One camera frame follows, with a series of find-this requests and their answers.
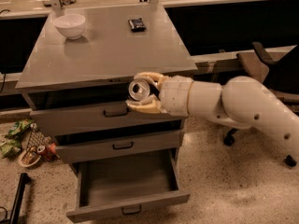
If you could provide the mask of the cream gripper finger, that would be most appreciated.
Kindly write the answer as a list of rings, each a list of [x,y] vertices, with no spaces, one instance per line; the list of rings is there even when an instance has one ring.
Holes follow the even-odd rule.
[[[150,85],[154,86],[158,91],[161,89],[163,83],[169,79],[169,76],[165,76],[156,72],[141,72],[134,76],[134,79],[144,79]]]
[[[163,108],[161,101],[154,95],[150,95],[141,101],[127,100],[126,104],[129,108],[136,112],[147,114],[163,114],[166,110]]]

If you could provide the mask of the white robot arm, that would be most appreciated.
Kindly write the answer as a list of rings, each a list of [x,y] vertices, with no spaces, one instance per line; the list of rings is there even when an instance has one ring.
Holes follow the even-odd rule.
[[[253,127],[287,149],[287,165],[298,163],[299,117],[254,78],[234,77],[221,85],[142,72],[134,76],[128,91],[126,104],[134,111],[204,117],[232,129],[224,139],[228,146],[237,130]]]

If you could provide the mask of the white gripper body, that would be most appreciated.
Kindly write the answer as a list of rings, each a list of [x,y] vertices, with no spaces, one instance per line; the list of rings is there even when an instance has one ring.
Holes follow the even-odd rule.
[[[189,77],[167,78],[160,89],[162,108],[172,116],[188,116],[188,96],[193,80]]]

